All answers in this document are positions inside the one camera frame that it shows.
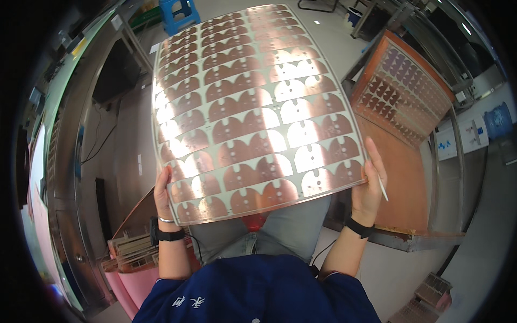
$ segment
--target left hand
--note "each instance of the left hand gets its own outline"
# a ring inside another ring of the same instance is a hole
[[[158,171],[159,170],[157,170],[156,174],[154,191],[156,210],[158,211],[159,217],[166,220],[173,220],[167,193],[167,183],[171,181],[172,169],[167,165],[167,167],[162,168],[161,173],[158,173]]]

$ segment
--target silver bracelet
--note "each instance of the silver bracelet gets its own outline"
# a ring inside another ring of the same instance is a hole
[[[158,217],[158,220],[163,221],[165,223],[174,223],[174,220],[167,220],[167,219],[164,219],[164,218],[161,218],[161,217]]]

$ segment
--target right hand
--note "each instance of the right hand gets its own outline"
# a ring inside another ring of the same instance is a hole
[[[386,188],[388,175],[377,147],[369,136],[366,137],[364,146],[371,158],[364,163],[364,172],[368,182],[352,188],[352,218],[357,223],[370,227],[377,217],[377,211],[383,197],[378,176],[381,177],[381,181]]]

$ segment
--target black smartwatch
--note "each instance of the black smartwatch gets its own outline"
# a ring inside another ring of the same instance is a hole
[[[185,231],[181,229],[177,232],[163,232],[158,228],[158,218],[151,217],[149,220],[149,235],[151,237],[151,245],[158,245],[161,241],[176,241],[185,238]]]
[[[368,238],[375,231],[375,224],[371,227],[367,227],[357,223],[352,217],[346,220],[345,225],[350,228],[353,232],[361,236],[361,239]]]

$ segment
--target blue uniform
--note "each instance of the blue uniform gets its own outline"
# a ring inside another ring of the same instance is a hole
[[[361,283],[332,273],[323,281],[291,255],[219,259],[188,280],[159,279],[139,322],[380,322]]]

